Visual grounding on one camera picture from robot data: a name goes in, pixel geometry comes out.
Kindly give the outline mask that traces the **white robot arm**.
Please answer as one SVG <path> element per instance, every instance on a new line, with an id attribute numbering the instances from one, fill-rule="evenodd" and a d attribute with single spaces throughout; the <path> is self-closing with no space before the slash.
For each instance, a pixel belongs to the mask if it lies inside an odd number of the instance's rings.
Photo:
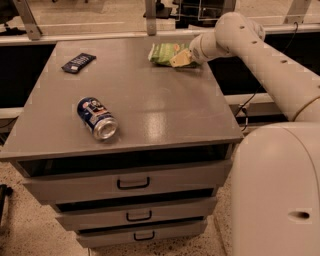
<path id="1" fill-rule="evenodd" d="M 194 38 L 174 66 L 239 57 L 286 120 L 250 132 L 231 170 L 232 256 L 320 256 L 320 76 L 237 12 Z"/>

